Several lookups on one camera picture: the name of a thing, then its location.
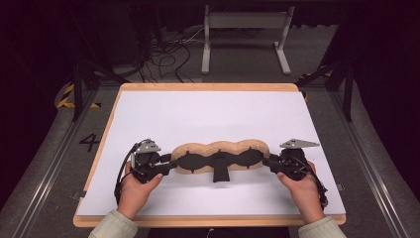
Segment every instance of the white paper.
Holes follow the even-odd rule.
[[[135,143],[150,138],[161,155],[185,143],[210,144],[258,139],[272,154],[292,138],[319,143],[300,92],[124,91],[86,196],[77,215],[106,215],[117,207],[114,187],[124,158]],[[327,187],[326,214],[345,214],[322,147],[303,149]],[[213,174],[164,177],[143,215],[298,214],[289,191],[268,167],[230,171],[231,181]]]

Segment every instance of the metal bracket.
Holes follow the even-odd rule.
[[[160,147],[151,139],[146,139],[140,143],[140,145],[136,145],[136,153],[143,154],[143,153],[150,153],[150,152],[158,152],[160,151]]]
[[[71,196],[74,200],[80,200],[86,195],[86,191],[75,191],[73,195]]]
[[[337,184],[337,189],[338,189],[338,190],[346,190],[346,189],[344,188],[344,186],[343,186],[341,183],[338,183],[338,184]]]
[[[302,141],[302,140],[297,140],[297,139],[291,139],[280,145],[281,148],[287,148],[287,149],[299,149],[299,148],[318,147],[318,146],[319,146],[319,143]]]

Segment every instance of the white sleeve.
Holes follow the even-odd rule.
[[[319,221],[305,225],[299,229],[300,238],[345,238],[337,222],[332,217],[325,217]]]
[[[137,230],[135,222],[113,210],[92,230],[89,238],[133,238]]]

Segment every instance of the person's right hand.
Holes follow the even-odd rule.
[[[147,183],[139,182],[130,172],[131,162],[126,163],[126,176],[121,181],[121,197],[117,210],[133,220],[148,201],[151,192],[160,184],[162,174],[158,174]]]
[[[308,162],[315,173],[315,166]],[[313,223],[325,217],[321,208],[319,193],[314,178],[307,175],[302,180],[290,179],[283,173],[277,174],[278,179],[290,190],[294,204],[299,208],[305,224]]]

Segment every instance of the dark floor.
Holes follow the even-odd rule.
[[[294,82],[301,74],[317,68],[335,30],[334,26],[291,29],[285,44],[292,71],[288,76],[281,73],[272,47],[278,33],[261,31],[249,36],[223,31],[212,40],[210,74],[200,73],[202,43],[196,42],[187,46],[190,58],[180,70],[181,78],[197,83]],[[165,77],[160,77],[158,68],[149,62],[143,68],[146,80],[180,82],[174,69],[186,60],[187,54],[184,48],[171,54],[176,64],[161,68],[169,73]],[[138,73],[129,79],[142,81]],[[340,108],[343,89],[327,92],[322,83],[321,78],[301,89],[308,94],[308,108],[336,183],[345,188],[341,196],[348,220],[342,226],[343,231],[348,237],[420,237],[419,202],[377,137],[358,89],[352,104],[353,122],[349,123]],[[97,140],[101,139],[118,88],[117,83],[103,80],[99,90],[85,91],[88,109],[76,122],[71,121],[72,108],[58,109],[30,169],[0,213],[0,237],[88,236],[91,229],[72,224],[78,203],[74,194],[84,188],[97,145],[89,152],[89,146],[80,142],[92,133]],[[92,102],[100,103],[101,107],[90,108]],[[45,194],[39,195],[38,188]],[[147,229],[141,230],[137,237],[145,237],[146,232]],[[297,227],[290,227],[290,234],[297,237]]]

